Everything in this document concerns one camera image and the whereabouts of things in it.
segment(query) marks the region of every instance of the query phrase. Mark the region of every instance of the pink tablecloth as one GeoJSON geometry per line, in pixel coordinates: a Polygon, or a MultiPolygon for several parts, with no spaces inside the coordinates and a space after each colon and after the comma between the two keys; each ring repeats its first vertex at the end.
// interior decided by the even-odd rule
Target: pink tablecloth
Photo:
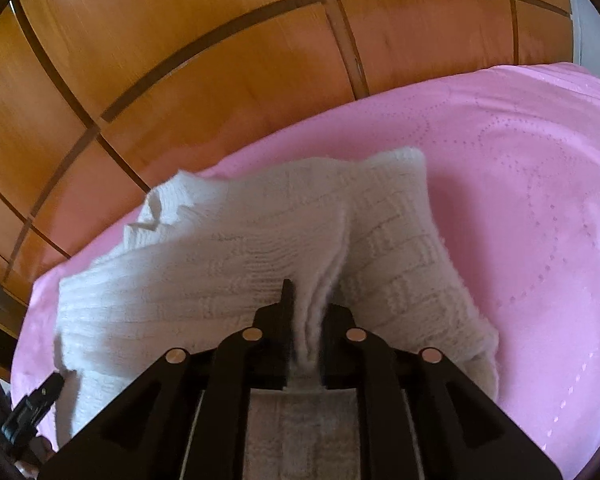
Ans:
{"type": "MultiPolygon", "coordinates": [[[[500,405],[573,478],[600,444],[600,80],[564,63],[427,81],[290,126],[203,174],[403,145],[426,154],[440,231],[500,330],[500,405]]],[[[14,402],[53,369],[59,280],[109,251],[136,214],[36,282],[14,402]]],[[[41,430],[55,441],[51,416],[41,430]]]]}

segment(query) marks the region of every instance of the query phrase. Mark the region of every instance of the round metal screw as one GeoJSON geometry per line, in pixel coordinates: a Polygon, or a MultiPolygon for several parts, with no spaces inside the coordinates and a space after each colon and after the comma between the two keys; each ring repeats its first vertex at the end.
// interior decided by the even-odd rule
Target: round metal screw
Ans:
{"type": "Polygon", "coordinates": [[[186,357],[187,353],[182,348],[172,348],[164,358],[167,359],[169,364],[177,365],[183,362],[186,357]]]}
{"type": "Polygon", "coordinates": [[[349,328],[347,339],[356,343],[363,342],[366,339],[366,332],[361,328],[349,328]]]}
{"type": "Polygon", "coordinates": [[[433,365],[442,361],[442,352],[437,348],[425,348],[420,352],[420,356],[427,362],[433,365]]]}
{"type": "Polygon", "coordinates": [[[259,341],[262,338],[262,330],[254,326],[245,328],[242,332],[242,337],[245,341],[259,341]]]}

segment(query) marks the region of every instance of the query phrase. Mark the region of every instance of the ribbed knit fabric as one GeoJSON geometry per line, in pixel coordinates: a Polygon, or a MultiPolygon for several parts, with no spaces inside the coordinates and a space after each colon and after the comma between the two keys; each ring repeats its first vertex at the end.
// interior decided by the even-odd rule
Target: ribbed knit fabric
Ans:
{"type": "Polygon", "coordinates": [[[410,351],[437,346],[497,395],[495,329],[433,223],[423,155],[314,158],[240,180],[179,173],[146,197],[122,243],[61,282],[59,443],[169,348],[218,345],[296,284],[297,375],[255,392],[245,478],[356,478],[355,398],[315,384],[320,324],[336,284],[359,326],[410,351]]]}

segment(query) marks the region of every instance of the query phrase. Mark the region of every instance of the cable knit pattern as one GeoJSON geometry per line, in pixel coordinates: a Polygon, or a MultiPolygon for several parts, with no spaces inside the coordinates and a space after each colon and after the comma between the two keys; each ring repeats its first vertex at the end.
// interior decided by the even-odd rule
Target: cable knit pattern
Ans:
{"type": "MultiPolygon", "coordinates": [[[[248,326],[296,283],[299,374],[315,370],[324,305],[338,279],[358,325],[410,351],[437,346],[497,395],[495,329],[446,254],[424,157],[300,160],[232,181],[179,173],[145,200],[122,243],[61,282],[59,441],[75,434],[173,346],[196,352],[248,326]]],[[[356,478],[355,398],[294,379],[255,392],[245,478],[356,478]]]]}

